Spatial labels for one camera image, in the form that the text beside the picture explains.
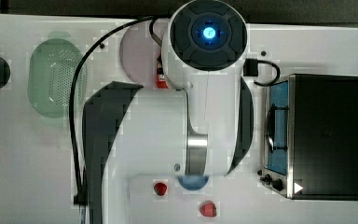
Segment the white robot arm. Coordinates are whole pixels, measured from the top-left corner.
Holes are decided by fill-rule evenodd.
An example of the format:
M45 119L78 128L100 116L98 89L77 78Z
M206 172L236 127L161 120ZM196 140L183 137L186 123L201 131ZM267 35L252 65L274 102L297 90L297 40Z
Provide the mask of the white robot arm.
M193 0L174 12L162 37L166 88L113 81L86 101L89 224L130 224L129 184L138 175L205 177L238 166L254 129L247 52L236 9Z

